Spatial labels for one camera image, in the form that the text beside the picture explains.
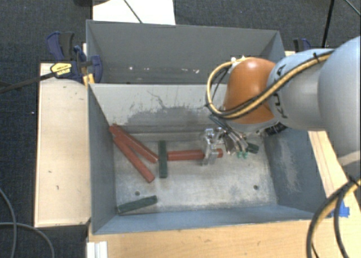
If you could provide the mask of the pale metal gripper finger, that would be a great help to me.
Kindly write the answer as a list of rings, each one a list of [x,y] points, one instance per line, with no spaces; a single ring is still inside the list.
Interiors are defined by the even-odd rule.
[[[215,128],[206,128],[201,135],[203,150],[213,150],[217,147],[217,130]]]
[[[204,158],[202,159],[201,164],[203,166],[214,164],[216,160],[217,160],[217,150],[213,149],[204,154]]]

